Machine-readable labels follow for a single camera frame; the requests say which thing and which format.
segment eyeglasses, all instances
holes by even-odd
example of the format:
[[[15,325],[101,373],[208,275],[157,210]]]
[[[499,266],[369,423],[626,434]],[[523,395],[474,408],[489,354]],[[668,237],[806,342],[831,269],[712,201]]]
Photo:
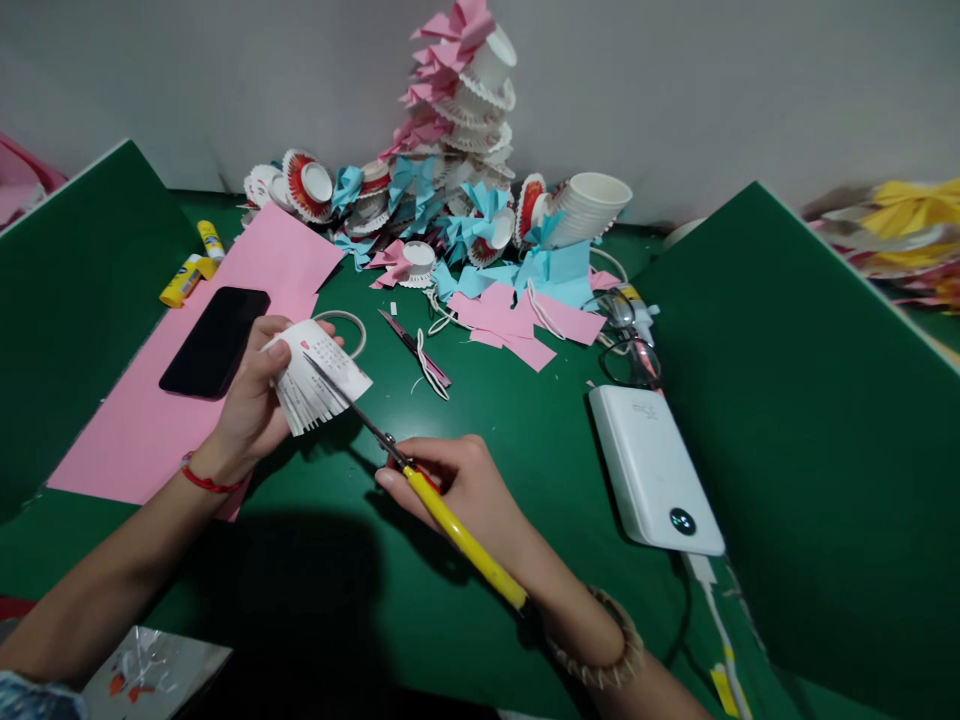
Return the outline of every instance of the eyeglasses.
[[[618,385],[660,390],[660,360],[637,332],[632,303],[618,288],[608,290],[596,303],[607,318],[604,329],[614,336],[613,339],[604,333],[598,336],[607,346],[600,356],[600,365],[607,377]]]

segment black phone screen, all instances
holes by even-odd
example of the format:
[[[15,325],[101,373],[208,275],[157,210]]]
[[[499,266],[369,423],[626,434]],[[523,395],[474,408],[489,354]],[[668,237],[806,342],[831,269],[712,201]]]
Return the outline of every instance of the black phone screen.
[[[263,290],[217,290],[160,378],[160,389],[210,400],[226,395],[253,321],[268,307],[270,296]]]

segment hand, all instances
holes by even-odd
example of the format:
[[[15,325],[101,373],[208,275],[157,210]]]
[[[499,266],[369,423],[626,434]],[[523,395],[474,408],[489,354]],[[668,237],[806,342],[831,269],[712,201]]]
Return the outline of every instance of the hand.
[[[517,506],[483,438],[413,438],[398,443],[397,449],[416,460],[420,470],[440,488],[453,514],[529,591],[527,583],[539,575],[543,559],[556,556]],[[375,478],[400,507],[441,532],[393,458],[377,470]]]
[[[331,336],[336,332],[328,322],[317,320],[317,324]],[[290,348],[280,340],[267,352],[260,349],[291,325],[282,315],[267,315],[253,323],[240,370],[210,436],[228,458],[256,462],[272,453],[290,433],[277,393],[270,387],[270,379],[290,363]],[[342,337],[333,339],[343,347]]]

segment red string bracelet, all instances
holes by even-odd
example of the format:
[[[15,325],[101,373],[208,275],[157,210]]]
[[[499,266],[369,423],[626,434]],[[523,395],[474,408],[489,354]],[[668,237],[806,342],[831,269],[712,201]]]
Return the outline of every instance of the red string bracelet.
[[[212,478],[199,478],[197,477],[193,470],[190,469],[190,458],[193,457],[193,450],[188,452],[183,456],[183,461],[180,463],[180,472],[183,473],[184,477],[187,478],[197,487],[202,487],[204,490],[209,490],[214,493],[225,493],[225,492],[236,492],[240,489],[240,486],[243,485],[243,480],[236,483],[235,485],[217,485],[213,482]]]

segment right hand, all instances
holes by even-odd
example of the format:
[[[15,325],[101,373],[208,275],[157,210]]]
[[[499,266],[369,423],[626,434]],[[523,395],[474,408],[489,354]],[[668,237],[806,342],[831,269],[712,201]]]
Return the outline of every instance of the right hand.
[[[537,562],[535,554],[542,553],[546,543],[513,499],[483,438],[412,438],[397,443],[397,449],[416,460],[420,471],[440,488],[453,514],[507,572],[524,584],[530,566]],[[375,478],[400,507],[442,533],[393,458],[377,470]]]

